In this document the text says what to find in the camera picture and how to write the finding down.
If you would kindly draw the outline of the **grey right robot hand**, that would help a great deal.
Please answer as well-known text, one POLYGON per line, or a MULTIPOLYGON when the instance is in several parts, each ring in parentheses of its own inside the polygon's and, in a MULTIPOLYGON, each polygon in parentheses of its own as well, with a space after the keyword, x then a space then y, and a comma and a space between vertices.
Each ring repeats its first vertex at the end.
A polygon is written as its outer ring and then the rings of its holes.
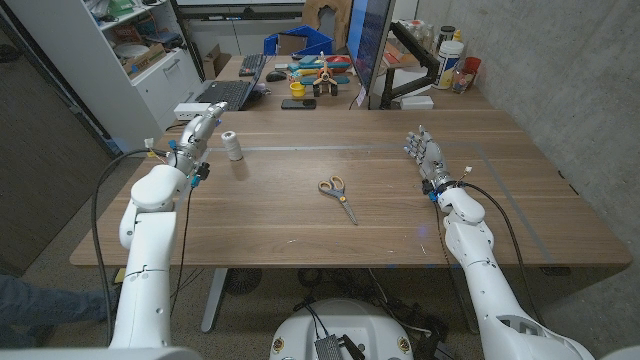
POLYGON ((433 193, 435 196, 439 196, 455 183, 448 171, 448 165, 440 146, 422 125, 418 127, 416 133, 409 132, 406 141, 404 150, 416 161, 419 167, 425 195, 433 193))

